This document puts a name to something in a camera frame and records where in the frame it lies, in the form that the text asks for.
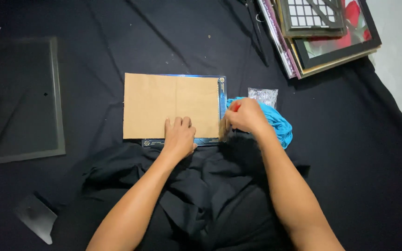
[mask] stack of picture frames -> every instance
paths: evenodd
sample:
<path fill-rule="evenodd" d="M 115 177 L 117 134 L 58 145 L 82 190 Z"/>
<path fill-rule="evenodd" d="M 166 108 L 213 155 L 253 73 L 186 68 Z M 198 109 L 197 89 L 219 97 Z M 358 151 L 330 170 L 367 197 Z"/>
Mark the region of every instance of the stack of picture frames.
<path fill-rule="evenodd" d="M 276 47 L 284 52 L 279 54 L 285 69 L 293 69 L 287 71 L 290 78 L 362 58 L 382 44 L 366 0 L 257 1 Z"/>

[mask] blue rag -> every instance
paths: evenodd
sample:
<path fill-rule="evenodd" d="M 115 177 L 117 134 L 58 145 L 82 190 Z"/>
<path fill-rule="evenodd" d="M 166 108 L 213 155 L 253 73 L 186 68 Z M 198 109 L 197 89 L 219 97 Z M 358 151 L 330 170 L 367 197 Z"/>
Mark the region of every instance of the blue rag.
<path fill-rule="evenodd" d="M 244 97 L 236 97 L 235 99 L 228 99 L 227 104 L 226 104 L 227 108 L 229 108 L 232 101 L 242 99 L 242 98 L 244 98 Z M 273 107 L 265 105 L 265 104 L 261 103 L 260 101 L 258 103 L 260 104 L 260 108 L 262 109 L 263 113 L 265 114 L 266 119 L 268 120 L 269 124 L 272 127 L 274 127 L 274 130 L 276 131 L 276 134 L 277 134 L 277 138 L 279 139 L 280 143 L 282 144 L 283 149 L 286 149 L 288 147 L 288 145 L 291 143 L 291 140 L 293 140 L 293 132 L 292 132 L 293 127 Z"/>

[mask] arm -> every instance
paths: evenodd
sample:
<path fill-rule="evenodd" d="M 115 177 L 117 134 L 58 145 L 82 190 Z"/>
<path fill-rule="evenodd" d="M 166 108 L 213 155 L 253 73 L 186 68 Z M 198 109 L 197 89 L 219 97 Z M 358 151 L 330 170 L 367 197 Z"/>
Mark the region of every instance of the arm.
<path fill-rule="evenodd" d="M 173 168 L 191 154 L 196 144 L 196 129 L 190 118 L 175 119 L 173 127 L 165 121 L 164 148 L 147 172 L 109 211 L 86 248 L 98 250 L 134 250 L 142 240 L 159 194 Z"/>
<path fill-rule="evenodd" d="M 308 184 L 280 145 L 256 100 L 227 111 L 233 128 L 251 132 L 262 152 L 272 205 L 299 250 L 343 250 Z"/>

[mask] brown cardboard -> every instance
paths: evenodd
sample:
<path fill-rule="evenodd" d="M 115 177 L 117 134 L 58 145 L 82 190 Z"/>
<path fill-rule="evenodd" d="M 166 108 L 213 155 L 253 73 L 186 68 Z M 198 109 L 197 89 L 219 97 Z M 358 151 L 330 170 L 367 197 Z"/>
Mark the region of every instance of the brown cardboard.
<path fill-rule="evenodd" d="M 163 139 L 165 118 L 185 116 L 196 138 L 218 137 L 217 78 L 125 73 L 124 139 Z"/>

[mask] plastic bag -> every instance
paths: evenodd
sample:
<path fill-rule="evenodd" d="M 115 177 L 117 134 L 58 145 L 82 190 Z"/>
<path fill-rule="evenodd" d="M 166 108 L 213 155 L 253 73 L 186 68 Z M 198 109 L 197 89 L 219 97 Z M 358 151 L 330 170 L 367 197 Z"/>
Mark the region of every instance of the plastic bag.
<path fill-rule="evenodd" d="M 255 89 L 248 88 L 248 97 L 256 99 L 267 106 L 271 106 L 277 109 L 277 95 L 279 94 L 278 89 Z"/>

